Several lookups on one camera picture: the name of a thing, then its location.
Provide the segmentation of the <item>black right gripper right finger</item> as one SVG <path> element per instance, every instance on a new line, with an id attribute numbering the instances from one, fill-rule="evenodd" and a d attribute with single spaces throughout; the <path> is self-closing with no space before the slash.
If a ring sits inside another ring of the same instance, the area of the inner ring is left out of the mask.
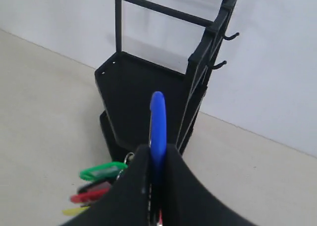
<path id="1" fill-rule="evenodd" d="M 165 156 L 162 193 L 164 226 L 249 226 L 250 222 L 211 194 L 174 145 Z"/>

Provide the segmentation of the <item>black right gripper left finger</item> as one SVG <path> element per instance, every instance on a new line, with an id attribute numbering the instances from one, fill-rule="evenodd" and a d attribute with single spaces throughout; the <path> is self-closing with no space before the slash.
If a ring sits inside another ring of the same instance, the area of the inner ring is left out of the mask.
<path id="1" fill-rule="evenodd" d="M 150 148 L 141 145 L 108 193 L 65 226 L 147 226 L 150 184 Z"/>

